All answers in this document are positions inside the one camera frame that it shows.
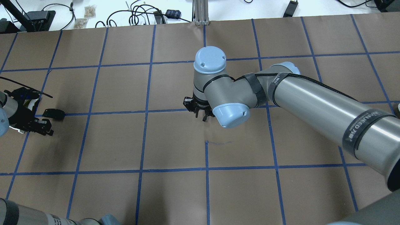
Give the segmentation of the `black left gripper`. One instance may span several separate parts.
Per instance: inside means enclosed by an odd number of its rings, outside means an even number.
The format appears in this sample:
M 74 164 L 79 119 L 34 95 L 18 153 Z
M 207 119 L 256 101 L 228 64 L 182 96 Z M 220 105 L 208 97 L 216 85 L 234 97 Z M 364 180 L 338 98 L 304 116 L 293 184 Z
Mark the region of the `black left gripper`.
M 18 88 L 6 91 L 6 115 L 9 126 L 20 133 L 34 132 L 43 136 L 52 136 L 52 124 L 49 119 L 35 117 L 40 95 L 43 92 L 32 88 Z

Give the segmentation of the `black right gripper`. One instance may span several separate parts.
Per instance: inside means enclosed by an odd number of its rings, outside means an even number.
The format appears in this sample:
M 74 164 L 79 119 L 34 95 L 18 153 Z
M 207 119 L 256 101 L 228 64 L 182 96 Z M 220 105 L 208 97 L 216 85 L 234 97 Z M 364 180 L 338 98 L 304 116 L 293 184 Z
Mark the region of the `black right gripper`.
M 184 97 L 183 105 L 187 111 L 193 112 L 196 118 L 198 118 L 199 111 L 204 111 L 203 122 L 206 122 L 208 117 L 215 117 L 209 102 L 199 99 L 194 94 L 192 97 Z

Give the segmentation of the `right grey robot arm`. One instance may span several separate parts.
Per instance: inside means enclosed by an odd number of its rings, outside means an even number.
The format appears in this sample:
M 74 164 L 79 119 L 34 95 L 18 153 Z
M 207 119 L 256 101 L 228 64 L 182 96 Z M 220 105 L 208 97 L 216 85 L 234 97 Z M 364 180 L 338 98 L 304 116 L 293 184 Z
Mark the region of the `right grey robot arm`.
M 291 62 L 234 79 L 226 73 L 223 50 L 207 46 L 197 51 L 193 96 L 183 101 L 188 111 L 204 111 L 204 121 L 216 117 L 222 127 L 233 128 L 248 120 L 252 108 L 269 101 L 383 175 L 390 191 L 399 189 L 400 122 L 395 115 L 301 75 Z

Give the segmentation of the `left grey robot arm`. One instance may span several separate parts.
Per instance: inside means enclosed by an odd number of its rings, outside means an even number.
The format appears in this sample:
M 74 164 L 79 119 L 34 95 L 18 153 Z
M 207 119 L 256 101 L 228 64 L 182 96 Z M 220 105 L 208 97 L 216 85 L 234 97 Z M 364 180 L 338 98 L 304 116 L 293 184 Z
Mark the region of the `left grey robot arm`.
M 37 103 L 43 92 L 31 87 L 1 92 L 1 136 L 11 128 L 20 133 L 34 132 L 52 136 L 50 120 L 35 117 Z M 1 199 L 2 225 L 119 225 L 111 214 L 100 219 L 85 218 L 79 221 L 66 219 L 34 208 L 19 205 L 14 201 Z

